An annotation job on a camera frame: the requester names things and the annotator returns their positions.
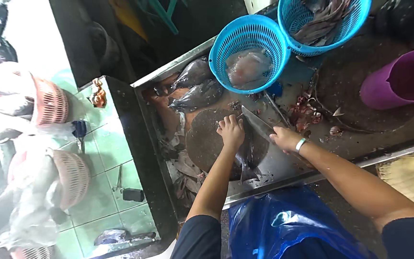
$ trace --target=knife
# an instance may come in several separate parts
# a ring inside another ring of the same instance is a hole
[[[253,112],[245,108],[244,105],[242,105],[242,113],[247,118],[248,123],[260,136],[266,139],[269,143],[273,145],[276,144],[271,138],[269,138],[269,135],[275,134],[271,126],[269,126],[266,122],[264,122],[262,119],[256,116]],[[302,162],[304,162],[308,168],[315,169],[315,167],[306,158],[302,157],[300,154],[296,152],[291,152],[291,154],[296,156]]]

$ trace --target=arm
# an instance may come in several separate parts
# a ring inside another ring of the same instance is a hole
[[[217,132],[223,138],[223,149],[202,184],[186,220],[196,215],[209,215],[220,220],[234,156],[244,142],[242,119],[237,122],[234,115],[225,117],[219,122]]]
[[[294,151],[302,137],[289,129],[274,127],[270,137],[284,151]],[[362,215],[369,217],[379,232],[389,222],[414,217],[414,202],[393,187],[355,164],[307,142],[299,154],[308,159],[335,189]]]

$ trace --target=silver bracelet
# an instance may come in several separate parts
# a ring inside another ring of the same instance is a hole
[[[302,139],[298,142],[298,144],[296,144],[295,150],[296,150],[296,152],[297,152],[297,153],[299,153],[299,150],[300,150],[301,146],[302,146],[305,142],[306,142],[306,139],[305,139],[305,138],[302,138]]]

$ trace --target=blue plastic basket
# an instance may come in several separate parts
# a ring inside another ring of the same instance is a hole
[[[351,39],[360,29],[370,12],[371,0],[352,0],[349,8],[352,11],[335,28],[338,30],[333,43],[328,46],[311,47],[299,43],[292,35],[304,24],[313,20],[314,14],[304,6],[301,0],[279,0],[277,19],[285,38],[292,51],[301,56],[317,56],[331,49],[341,46]]]
[[[252,90],[239,90],[231,85],[228,78],[226,59],[251,48],[266,49],[265,55],[271,58],[274,67],[264,74],[269,77],[265,85]],[[265,90],[279,78],[290,53],[285,37],[275,21],[262,15],[246,15],[230,22],[218,34],[210,50],[209,65],[217,80],[227,90],[238,94],[253,94]]]

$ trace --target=dark cloth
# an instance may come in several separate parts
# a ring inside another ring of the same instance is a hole
[[[414,218],[401,218],[388,223],[383,228],[382,238],[389,259],[414,258]],[[211,216],[198,215],[183,225],[172,258],[218,259],[220,254],[220,223]],[[288,248],[282,258],[347,259],[338,250],[317,238],[305,238],[299,244]]]
[[[221,225],[214,217],[197,215],[188,219],[181,228],[171,258],[220,258]]]
[[[414,218],[401,218],[383,228],[383,244],[390,259],[414,258]]]

